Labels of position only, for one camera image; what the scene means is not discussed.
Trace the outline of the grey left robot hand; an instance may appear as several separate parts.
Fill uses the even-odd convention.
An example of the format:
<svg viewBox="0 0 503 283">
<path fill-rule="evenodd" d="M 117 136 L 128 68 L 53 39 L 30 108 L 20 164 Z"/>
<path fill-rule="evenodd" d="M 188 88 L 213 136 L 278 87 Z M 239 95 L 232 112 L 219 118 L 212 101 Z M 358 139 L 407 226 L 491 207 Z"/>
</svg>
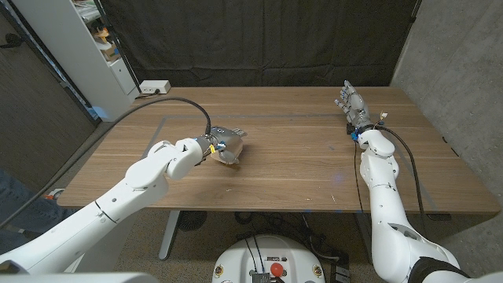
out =
<svg viewBox="0 0 503 283">
<path fill-rule="evenodd" d="M 240 162 L 239 156 L 244 148 L 243 137 L 247 133 L 240 128 L 228 129 L 215 126 L 209 134 L 196 138 L 203 152 L 203 158 L 210 156 L 221 163 L 232 165 Z"/>
</svg>

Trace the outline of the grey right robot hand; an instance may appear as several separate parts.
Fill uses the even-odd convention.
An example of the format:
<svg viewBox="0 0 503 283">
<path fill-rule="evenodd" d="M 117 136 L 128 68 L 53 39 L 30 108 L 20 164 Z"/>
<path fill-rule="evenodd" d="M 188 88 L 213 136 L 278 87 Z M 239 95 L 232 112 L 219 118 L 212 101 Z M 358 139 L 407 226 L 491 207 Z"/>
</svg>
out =
<svg viewBox="0 0 503 283">
<path fill-rule="evenodd" d="M 348 80 L 343 82 L 340 99 L 334 102 L 342 109 L 347 122 L 354 128 L 356 134 L 362 134 L 373 128 L 368 105 Z"/>
</svg>

